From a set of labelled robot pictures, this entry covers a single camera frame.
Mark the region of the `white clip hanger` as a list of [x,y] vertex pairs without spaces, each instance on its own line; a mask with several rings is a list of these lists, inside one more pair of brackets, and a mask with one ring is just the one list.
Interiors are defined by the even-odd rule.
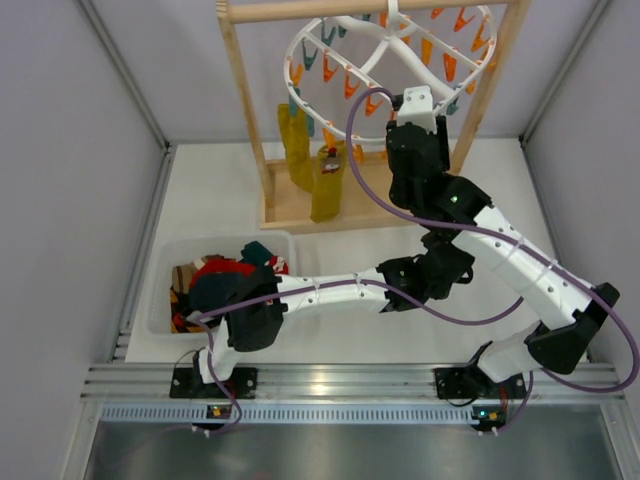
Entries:
[[291,40],[284,58],[285,112],[308,137],[345,137],[352,102],[384,87],[428,105],[432,117],[456,113],[494,67],[498,19],[487,5],[403,13],[319,17]]

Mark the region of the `red sock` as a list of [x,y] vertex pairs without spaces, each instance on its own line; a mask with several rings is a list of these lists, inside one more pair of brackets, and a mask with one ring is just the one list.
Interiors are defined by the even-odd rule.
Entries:
[[249,276],[256,270],[251,264],[246,264],[226,258],[214,258],[209,260],[202,268],[200,268],[192,277],[189,289],[193,289],[198,280],[206,275],[239,273],[244,277]]
[[277,275],[288,275],[289,265],[284,257],[272,256],[267,262],[266,266],[269,266]]

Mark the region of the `dark patterned sock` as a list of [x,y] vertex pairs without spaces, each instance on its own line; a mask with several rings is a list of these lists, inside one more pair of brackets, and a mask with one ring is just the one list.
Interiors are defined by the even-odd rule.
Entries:
[[244,278],[243,274],[236,272],[211,273],[199,277],[189,289],[189,307],[200,312],[224,307]]

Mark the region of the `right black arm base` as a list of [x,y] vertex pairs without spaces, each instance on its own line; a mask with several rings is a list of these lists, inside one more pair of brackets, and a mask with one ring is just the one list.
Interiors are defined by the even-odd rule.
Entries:
[[443,367],[434,370],[437,397],[442,400],[523,399],[526,393],[522,374],[507,380],[491,380],[477,366]]

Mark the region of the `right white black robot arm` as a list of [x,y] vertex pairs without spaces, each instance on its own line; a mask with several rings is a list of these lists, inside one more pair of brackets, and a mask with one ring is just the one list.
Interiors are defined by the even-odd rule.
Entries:
[[388,122],[385,147],[392,204],[428,230],[422,239],[427,252],[416,270],[420,293],[447,294],[480,261],[538,315],[526,329],[481,346],[464,368],[465,380],[482,389],[533,370],[570,374],[612,317],[619,291],[564,270],[521,235],[480,187],[450,174],[444,117],[432,130]]

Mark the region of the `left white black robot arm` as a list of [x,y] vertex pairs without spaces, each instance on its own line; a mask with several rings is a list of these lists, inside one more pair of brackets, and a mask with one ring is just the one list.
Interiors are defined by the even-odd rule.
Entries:
[[[387,126],[386,147],[392,172],[390,198],[418,218],[434,219],[423,189],[438,192],[453,178],[447,174],[446,122],[433,130],[413,124]],[[220,385],[248,353],[271,347],[297,320],[322,313],[363,309],[375,314],[425,307],[448,297],[453,286],[473,278],[474,258],[455,247],[448,235],[431,232],[422,239],[425,253],[386,260],[376,267],[334,277],[296,277],[257,267],[236,281],[224,302],[201,308],[204,319],[217,320],[217,332],[194,357],[205,385]]]

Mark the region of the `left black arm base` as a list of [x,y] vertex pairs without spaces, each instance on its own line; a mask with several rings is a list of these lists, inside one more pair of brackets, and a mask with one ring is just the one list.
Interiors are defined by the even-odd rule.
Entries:
[[[254,399],[258,385],[257,373],[258,370],[255,368],[236,368],[223,384],[236,399]],[[226,395],[215,383],[203,383],[195,367],[177,367],[172,373],[169,397],[172,399],[224,399]]]

